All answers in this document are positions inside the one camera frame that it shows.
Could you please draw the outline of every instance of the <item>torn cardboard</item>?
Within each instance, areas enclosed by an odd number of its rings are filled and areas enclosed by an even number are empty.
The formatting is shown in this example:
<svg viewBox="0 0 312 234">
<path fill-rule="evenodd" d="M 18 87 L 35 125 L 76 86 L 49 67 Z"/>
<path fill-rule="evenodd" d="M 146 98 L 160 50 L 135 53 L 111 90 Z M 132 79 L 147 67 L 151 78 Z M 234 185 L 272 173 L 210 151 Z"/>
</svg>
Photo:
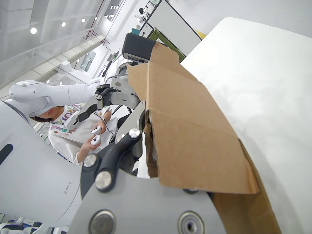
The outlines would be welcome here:
<svg viewBox="0 0 312 234">
<path fill-rule="evenodd" d="M 158 173 L 165 186 L 217 193 L 215 206 L 228 234 L 280 233 L 261 179 L 239 137 L 206 87 L 179 64 L 178 55 L 157 43 L 149 63 L 127 68 L 129 84 L 146 100 L 150 176 Z M 157 165 L 151 158 L 149 124 Z M 274 232 L 258 229 L 261 224 L 272 225 Z"/>
</svg>

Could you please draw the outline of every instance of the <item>cardboard flap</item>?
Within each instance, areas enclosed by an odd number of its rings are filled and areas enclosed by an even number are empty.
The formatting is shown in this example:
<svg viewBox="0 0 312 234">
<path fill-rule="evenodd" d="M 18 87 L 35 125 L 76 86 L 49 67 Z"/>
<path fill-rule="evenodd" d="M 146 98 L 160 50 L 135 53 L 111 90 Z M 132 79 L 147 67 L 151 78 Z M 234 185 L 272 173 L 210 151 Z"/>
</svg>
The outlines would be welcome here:
<svg viewBox="0 0 312 234">
<path fill-rule="evenodd" d="M 184 67 L 176 67 L 175 63 L 179 62 L 179 56 L 176 52 L 172 51 L 168 47 L 162 45 L 161 43 L 156 43 L 152 50 L 150 61 L 157 63 L 167 69 L 170 69 L 187 79 L 194 80 L 198 82 L 198 80 L 189 73 Z"/>
<path fill-rule="evenodd" d="M 145 63 L 137 66 L 127 64 L 127 71 L 130 86 L 136 91 L 141 101 L 146 101 L 147 65 Z"/>
<path fill-rule="evenodd" d="M 147 71 L 144 65 L 128 67 L 128 78 L 141 99 L 146 95 L 163 185 L 235 194 L 259 191 L 235 131 L 175 52 L 156 44 Z"/>
</svg>

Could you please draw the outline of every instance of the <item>ceiling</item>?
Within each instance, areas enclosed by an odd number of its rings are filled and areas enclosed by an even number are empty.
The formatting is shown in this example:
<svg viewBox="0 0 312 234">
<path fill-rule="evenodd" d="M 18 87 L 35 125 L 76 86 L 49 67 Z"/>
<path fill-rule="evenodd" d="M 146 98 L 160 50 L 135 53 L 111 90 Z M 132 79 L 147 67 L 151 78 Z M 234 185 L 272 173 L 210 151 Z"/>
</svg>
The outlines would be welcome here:
<svg viewBox="0 0 312 234">
<path fill-rule="evenodd" d="M 0 85 L 79 44 L 96 26 L 95 17 L 102 2 L 0 0 Z M 36 28 L 37 33 L 31 34 L 30 28 Z"/>
</svg>

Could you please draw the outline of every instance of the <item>woman's hand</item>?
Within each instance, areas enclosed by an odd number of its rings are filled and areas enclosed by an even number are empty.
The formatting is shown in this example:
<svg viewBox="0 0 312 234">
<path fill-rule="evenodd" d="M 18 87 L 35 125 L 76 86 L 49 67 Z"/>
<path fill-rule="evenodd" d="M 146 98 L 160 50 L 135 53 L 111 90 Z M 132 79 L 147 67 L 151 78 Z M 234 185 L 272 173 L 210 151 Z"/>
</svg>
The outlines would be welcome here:
<svg viewBox="0 0 312 234">
<path fill-rule="evenodd" d="M 99 144 L 97 144 L 97 145 L 92 145 L 92 144 L 91 144 L 91 141 L 92 141 L 92 139 L 93 139 L 95 136 L 96 136 L 96 135 L 93 135 L 92 137 L 90 137 L 90 138 L 82 145 L 81 149 L 87 150 L 87 151 L 94 151 L 95 149 L 97 149 L 97 148 L 100 146 L 101 142 L 100 142 Z"/>
<path fill-rule="evenodd" d="M 85 143 L 82 145 L 82 147 L 80 148 L 79 153 L 77 154 L 77 161 L 78 163 L 83 162 L 86 157 L 89 154 L 89 151 L 94 151 L 95 149 L 97 149 L 99 147 L 99 144 L 97 145 L 91 145 L 91 141 L 92 139 L 95 137 L 96 135 L 93 135 L 92 137 L 90 137 L 87 141 L 85 141 Z"/>
<path fill-rule="evenodd" d="M 109 122 L 110 121 L 110 117 L 112 116 L 112 111 L 108 108 L 103 116 L 104 116 L 103 118 L 106 120 L 106 122 Z M 105 126 L 104 121 L 103 120 L 99 120 L 98 123 L 95 124 L 93 129 L 95 129 L 98 126 L 100 126 L 102 128 L 101 131 L 100 131 L 100 134 L 103 134 L 106 131 L 106 126 Z"/>
</svg>

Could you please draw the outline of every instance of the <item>white tabletop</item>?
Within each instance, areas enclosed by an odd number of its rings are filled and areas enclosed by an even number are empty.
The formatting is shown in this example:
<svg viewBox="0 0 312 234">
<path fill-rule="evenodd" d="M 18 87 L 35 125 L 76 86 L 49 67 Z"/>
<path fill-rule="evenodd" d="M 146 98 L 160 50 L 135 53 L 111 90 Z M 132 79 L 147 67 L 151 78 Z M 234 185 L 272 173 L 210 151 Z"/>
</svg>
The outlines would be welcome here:
<svg viewBox="0 0 312 234">
<path fill-rule="evenodd" d="M 282 233 L 312 233 L 312 39 L 225 18 L 182 65 L 246 146 Z"/>
</svg>

